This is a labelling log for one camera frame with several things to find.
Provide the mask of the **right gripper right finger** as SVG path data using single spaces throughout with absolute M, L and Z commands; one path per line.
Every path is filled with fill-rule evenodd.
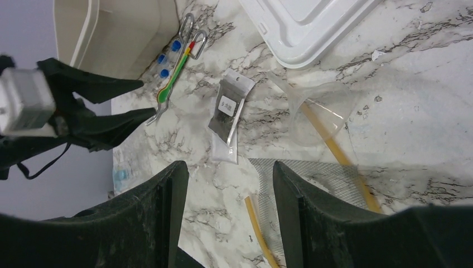
M 371 212 L 280 161 L 273 187 L 287 267 L 471 267 L 472 206 Z

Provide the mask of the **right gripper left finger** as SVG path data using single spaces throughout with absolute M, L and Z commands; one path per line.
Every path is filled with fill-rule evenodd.
M 180 267 L 189 183 L 175 161 L 144 183 L 73 217 L 1 215 L 2 267 Z

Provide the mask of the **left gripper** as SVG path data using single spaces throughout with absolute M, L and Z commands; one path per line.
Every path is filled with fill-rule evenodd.
M 12 57 L 1 56 L 1 74 L 15 68 Z M 1 135 L 1 180 L 7 180 L 12 166 L 18 166 L 26 179 L 32 180 L 55 163 L 52 160 L 31 174 L 23 161 L 63 144 L 77 145 L 90 152 L 108 151 L 120 145 L 143 122 L 155 115 L 154 108 L 135 109 L 126 113 L 97 116 L 76 99 L 77 93 L 98 104 L 131 92 L 144 85 L 141 80 L 118 79 L 88 73 L 49 58 L 37 62 L 44 73 L 56 102 L 56 110 L 48 123 L 57 137 L 12 137 Z

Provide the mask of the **metal crucible tongs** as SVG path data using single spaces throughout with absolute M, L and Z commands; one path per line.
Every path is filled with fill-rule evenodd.
M 192 13 L 185 14 L 183 22 L 178 31 L 178 40 L 181 43 L 182 48 L 180 49 L 176 58 L 167 84 L 161 88 L 156 95 L 156 114 L 145 122 L 146 126 L 158 121 L 160 117 L 168 110 L 173 86 L 187 60 L 197 60 L 203 52 L 203 49 L 207 43 L 207 32 L 202 29 L 194 30 L 194 24 L 195 16 Z

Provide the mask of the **clear plastic funnel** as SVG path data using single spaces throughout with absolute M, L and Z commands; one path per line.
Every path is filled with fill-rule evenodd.
M 334 137 L 345 126 L 358 100 L 357 94 L 341 82 L 297 88 L 273 72 L 267 77 L 286 94 L 289 136 L 303 147 Z

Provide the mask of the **blue item in bag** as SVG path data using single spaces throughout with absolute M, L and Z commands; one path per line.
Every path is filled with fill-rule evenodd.
M 114 187 L 120 188 L 124 181 L 127 181 L 130 176 L 130 170 L 126 166 L 117 165 L 113 168 L 112 179 Z

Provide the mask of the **green yellow spoon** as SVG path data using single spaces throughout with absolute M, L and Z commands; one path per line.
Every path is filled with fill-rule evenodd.
M 172 87 L 173 87 L 173 85 L 174 85 L 181 69 L 183 68 L 183 66 L 184 66 L 191 50 L 194 48 L 194 46 L 195 46 L 195 42 L 191 41 L 189 46 L 184 50 L 183 55 L 179 58 L 179 61 L 176 64 L 176 67 L 174 69 L 173 74 L 171 75 L 171 78 L 170 78 L 168 84 L 164 88 L 162 88 L 157 94 L 156 100 L 157 100 L 158 104 L 162 104 L 162 103 L 166 102 L 166 100 L 168 99 L 168 96 L 170 95 L 170 91 L 171 91 L 171 89 L 172 89 Z

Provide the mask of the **beige plastic bin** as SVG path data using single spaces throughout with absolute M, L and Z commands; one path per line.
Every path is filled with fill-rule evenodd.
M 177 34 L 173 0 L 55 0 L 57 58 L 74 68 L 138 79 Z

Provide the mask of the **blue cap vial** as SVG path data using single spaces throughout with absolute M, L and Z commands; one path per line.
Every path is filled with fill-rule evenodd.
M 161 54 L 157 58 L 157 64 L 158 65 L 166 65 L 168 64 L 168 56 L 165 54 Z
M 182 44 L 179 40 L 174 40 L 171 44 L 172 52 L 179 52 L 181 50 Z
M 161 79 L 165 79 L 170 76 L 170 71 L 168 69 L 161 69 L 158 73 L 158 76 Z

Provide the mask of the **yellow rubber tube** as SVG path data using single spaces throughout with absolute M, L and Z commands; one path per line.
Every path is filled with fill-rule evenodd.
M 311 111 L 311 109 L 306 103 L 301 104 L 300 110 L 307 117 L 307 119 L 313 125 L 315 130 L 320 134 L 320 136 L 327 135 L 328 133 L 327 129 L 325 128 L 323 123 L 318 119 L 318 117 L 313 113 L 313 111 Z M 353 165 L 353 163 L 349 160 L 347 155 L 344 153 L 344 151 L 340 148 L 340 146 L 336 143 L 336 141 L 332 137 L 329 137 L 328 139 L 326 139 L 325 144 L 327 145 L 329 150 L 332 152 L 335 159 L 339 162 L 339 164 L 346 165 L 346 166 Z M 355 185 L 358 187 L 359 192 L 362 194 L 368 206 L 368 209 L 372 212 L 382 213 L 381 206 L 377 198 L 371 194 L 369 188 L 366 185 L 365 179 L 362 177 L 359 177 L 358 182 Z M 253 206 L 251 197 L 247 196 L 244 199 L 244 201 L 245 201 L 245 205 L 247 208 L 248 216 L 250 218 L 253 231 L 255 233 L 255 237 L 263 252 L 264 258 L 268 261 L 270 267 L 279 267 L 279 263 L 276 261 L 276 259 L 272 255 L 270 249 L 268 248 L 263 238 L 263 235 L 259 228 L 257 216 L 254 211 L 254 206 Z

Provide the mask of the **white plastic lid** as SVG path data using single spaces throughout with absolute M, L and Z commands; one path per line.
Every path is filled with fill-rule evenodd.
M 376 0 L 240 1 L 276 60 L 305 69 L 320 60 L 380 2 Z

